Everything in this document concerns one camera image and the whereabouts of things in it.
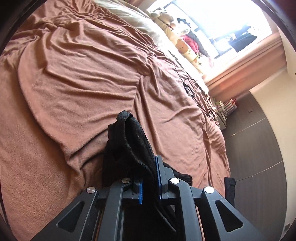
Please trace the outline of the brown bed blanket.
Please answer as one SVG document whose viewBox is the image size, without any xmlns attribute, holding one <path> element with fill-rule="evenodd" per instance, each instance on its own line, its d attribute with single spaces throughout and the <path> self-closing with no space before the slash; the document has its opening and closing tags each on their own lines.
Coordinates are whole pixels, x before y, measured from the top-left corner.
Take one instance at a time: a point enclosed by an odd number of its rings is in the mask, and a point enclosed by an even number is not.
<svg viewBox="0 0 296 241">
<path fill-rule="evenodd" d="M 17 240 L 100 187 L 107 128 L 123 110 L 195 187 L 225 193 L 224 137 L 195 79 L 94 1 L 45 2 L 1 55 L 1 209 Z"/>
</svg>

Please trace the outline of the cream bed sheet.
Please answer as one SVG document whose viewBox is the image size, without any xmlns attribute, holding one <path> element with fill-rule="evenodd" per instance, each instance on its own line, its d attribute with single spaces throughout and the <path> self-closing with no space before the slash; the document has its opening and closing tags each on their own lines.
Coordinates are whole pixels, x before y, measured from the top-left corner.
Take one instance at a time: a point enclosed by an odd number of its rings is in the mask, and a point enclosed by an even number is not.
<svg viewBox="0 0 296 241">
<path fill-rule="evenodd" d="M 209 92 L 198 70 L 177 50 L 161 27 L 146 13 L 125 1 L 96 1 L 96 3 L 107 8 L 139 31 L 149 35 L 166 56 L 191 75 L 205 93 Z"/>
</svg>

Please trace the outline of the white rack on nightstand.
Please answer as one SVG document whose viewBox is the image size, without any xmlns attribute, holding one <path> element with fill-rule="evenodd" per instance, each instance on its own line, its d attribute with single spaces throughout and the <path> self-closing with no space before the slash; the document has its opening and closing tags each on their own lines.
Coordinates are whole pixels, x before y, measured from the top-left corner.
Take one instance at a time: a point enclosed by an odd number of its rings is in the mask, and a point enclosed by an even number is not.
<svg viewBox="0 0 296 241">
<path fill-rule="evenodd" d="M 236 99 L 230 99 L 227 102 L 216 101 L 214 99 L 214 107 L 220 128 L 224 130 L 227 127 L 227 118 L 237 109 Z"/>
</svg>

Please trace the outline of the red clothes pile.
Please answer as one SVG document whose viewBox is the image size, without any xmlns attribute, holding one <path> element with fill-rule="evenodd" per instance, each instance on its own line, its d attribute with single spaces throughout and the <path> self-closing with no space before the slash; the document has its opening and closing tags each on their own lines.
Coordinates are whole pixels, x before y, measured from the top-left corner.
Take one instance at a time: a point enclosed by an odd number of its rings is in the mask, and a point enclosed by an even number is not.
<svg viewBox="0 0 296 241">
<path fill-rule="evenodd" d="M 196 53 L 199 54 L 200 53 L 200 47 L 198 44 L 198 38 L 195 35 L 183 35 L 181 36 L 181 39 L 185 41 L 185 43 L 187 43 L 191 49 Z"/>
</svg>

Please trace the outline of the black garment at bed edge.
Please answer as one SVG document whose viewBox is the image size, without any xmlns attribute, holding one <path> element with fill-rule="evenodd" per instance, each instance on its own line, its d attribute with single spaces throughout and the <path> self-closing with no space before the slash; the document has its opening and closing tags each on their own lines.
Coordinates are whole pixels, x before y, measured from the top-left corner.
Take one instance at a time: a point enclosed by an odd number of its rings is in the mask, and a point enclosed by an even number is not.
<svg viewBox="0 0 296 241">
<path fill-rule="evenodd" d="M 235 186 L 236 180 L 231 177 L 224 178 L 224 186 L 225 186 L 225 199 L 235 206 Z"/>
</svg>

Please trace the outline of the black pants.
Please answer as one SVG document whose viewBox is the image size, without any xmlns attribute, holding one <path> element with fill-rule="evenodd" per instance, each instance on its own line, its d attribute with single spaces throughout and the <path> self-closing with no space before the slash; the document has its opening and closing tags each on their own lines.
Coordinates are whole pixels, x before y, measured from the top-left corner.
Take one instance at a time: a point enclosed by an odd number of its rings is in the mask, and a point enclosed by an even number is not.
<svg viewBox="0 0 296 241">
<path fill-rule="evenodd" d="M 142 204 L 133 207 L 128 224 L 132 235 L 173 239 L 177 237 L 175 216 L 159 204 L 155 156 L 143 128 L 128 111 L 122 111 L 108 126 L 103 156 L 102 186 L 123 178 L 142 181 Z"/>
</svg>

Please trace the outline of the pink curtain right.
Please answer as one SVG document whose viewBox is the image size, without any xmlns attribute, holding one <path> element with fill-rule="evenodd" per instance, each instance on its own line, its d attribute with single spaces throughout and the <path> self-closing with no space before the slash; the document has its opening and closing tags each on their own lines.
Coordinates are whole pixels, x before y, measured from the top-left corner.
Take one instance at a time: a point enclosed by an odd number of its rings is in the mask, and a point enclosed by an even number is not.
<svg viewBox="0 0 296 241">
<path fill-rule="evenodd" d="M 287 64 L 280 33 L 273 33 L 228 69 L 209 80 L 209 95 L 225 102 L 260 84 Z"/>
</svg>

